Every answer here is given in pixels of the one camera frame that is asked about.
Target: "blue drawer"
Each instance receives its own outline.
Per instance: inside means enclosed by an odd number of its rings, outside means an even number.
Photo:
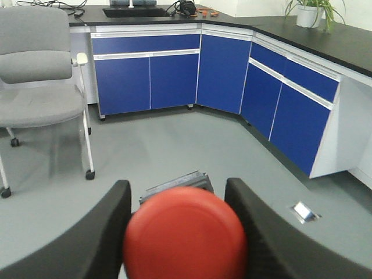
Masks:
[[[283,74],[284,72],[286,57],[261,45],[252,43],[251,57],[277,73]]]
[[[93,54],[172,51],[200,46],[200,34],[93,38]]]
[[[339,82],[310,68],[288,60],[284,76],[330,102],[335,98]]]

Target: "tool on countertop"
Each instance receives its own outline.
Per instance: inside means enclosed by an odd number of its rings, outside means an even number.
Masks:
[[[198,13],[201,13],[203,17],[207,17],[208,11],[211,10],[210,16],[215,17],[218,16],[220,13],[216,10],[213,10],[212,8],[197,8],[196,11]]]

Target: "cabinet door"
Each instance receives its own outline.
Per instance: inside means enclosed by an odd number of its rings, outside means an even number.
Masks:
[[[281,80],[249,64],[241,114],[267,139],[270,136],[280,88]]]
[[[330,110],[282,85],[270,141],[310,174]]]
[[[150,108],[149,58],[96,60],[102,115]]]
[[[239,113],[250,41],[202,36],[197,103]]]
[[[151,57],[151,108],[195,103],[198,54]]]

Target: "black device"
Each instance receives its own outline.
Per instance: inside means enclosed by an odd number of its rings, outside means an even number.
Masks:
[[[194,0],[177,0],[175,1],[175,3],[169,6],[167,12],[172,7],[174,7],[174,11],[170,13],[170,16],[174,16],[176,13],[179,13],[181,15],[189,17],[194,15],[196,12]]]
[[[194,15],[196,12],[194,0],[181,0],[180,1],[180,12],[186,16]]]

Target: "red object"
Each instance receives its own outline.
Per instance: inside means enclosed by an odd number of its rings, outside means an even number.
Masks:
[[[123,242],[129,279],[240,279],[247,243],[234,211],[199,188],[176,187],[146,201]]]

